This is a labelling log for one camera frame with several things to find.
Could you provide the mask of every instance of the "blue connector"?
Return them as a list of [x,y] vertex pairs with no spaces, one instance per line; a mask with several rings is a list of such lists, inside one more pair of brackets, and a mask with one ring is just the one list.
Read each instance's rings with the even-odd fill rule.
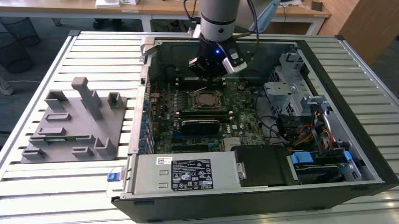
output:
[[345,158],[347,159],[347,161],[351,161],[351,153],[350,153],[350,151],[345,151],[343,155],[345,155]]
[[310,152],[298,152],[294,153],[290,157],[291,157],[293,164],[314,162],[314,158]]
[[217,145],[217,143],[209,143],[209,150],[211,150],[215,145]]
[[118,172],[118,173],[109,173],[109,175],[107,175],[107,181],[109,182],[118,182],[118,181],[121,181],[121,172]]

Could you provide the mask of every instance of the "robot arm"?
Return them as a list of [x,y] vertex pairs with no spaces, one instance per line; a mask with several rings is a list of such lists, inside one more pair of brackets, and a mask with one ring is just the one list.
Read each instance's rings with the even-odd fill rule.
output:
[[[265,7],[259,14],[259,30],[269,26],[281,0],[258,0],[255,7]],[[253,16],[247,16],[250,7],[247,0],[202,0],[201,1],[201,37],[199,54],[190,61],[190,69],[201,77],[213,81],[226,73],[233,74],[247,67],[242,53],[233,36],[235,24],[242,25],[251,20],[251,30],[255,30]]]

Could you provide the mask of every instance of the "small circuit board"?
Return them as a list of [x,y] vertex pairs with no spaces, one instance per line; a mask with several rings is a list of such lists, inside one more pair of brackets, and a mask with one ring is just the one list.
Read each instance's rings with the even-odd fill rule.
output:
[[[155,153],[230,151],[226,138],[237,138],[241,145],[266,143],[254,112],[257,88],[231,80],[213,91],[182,91],[171,84],[161,84],[158,89],[153,94]],[[206,133],[215,133],[217,126],[217,134],[187,135],[185,125],[195,122],[206,123],[195,126]]]

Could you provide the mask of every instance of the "gray carpet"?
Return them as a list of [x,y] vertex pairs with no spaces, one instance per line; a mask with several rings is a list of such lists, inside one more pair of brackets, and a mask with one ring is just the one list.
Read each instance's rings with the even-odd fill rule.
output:
[[[58,55],[59,49],[65,43],[70,30],[95,30],[93,27],[93,19],[63,19],[62,26],[57,27],[50,18],[31,18],[42,42],[30,47],[29,53],[35,62],[35,67],[21,74],[10,74],[0,67],[0,74],[7,81],[35,80],[41,81],[47,73],[51,63]],[[142,22],[139,20],[123,20],[125,31],[142,32]],[[166,21],[154,21],[153,28],[157,31],[167,32]],[[106,22],[106,28],[102,31],[113,31],[111,21]],[[386,52],[375,62],[373,69],[392,88],[397,96],[399,96],[399,42],[394,41]],[[13,131],[21,115],[29,105],[38,83],[11,83],[15,93],[11,96],[0,95],[0,130]],[[5,145],[7,135],[0,134],[0,146]]]

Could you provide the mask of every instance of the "power supply label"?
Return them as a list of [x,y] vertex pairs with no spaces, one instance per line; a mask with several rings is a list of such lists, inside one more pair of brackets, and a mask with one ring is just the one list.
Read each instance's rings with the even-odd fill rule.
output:
[[211,160],[173,161],[174,191],[214,189]]

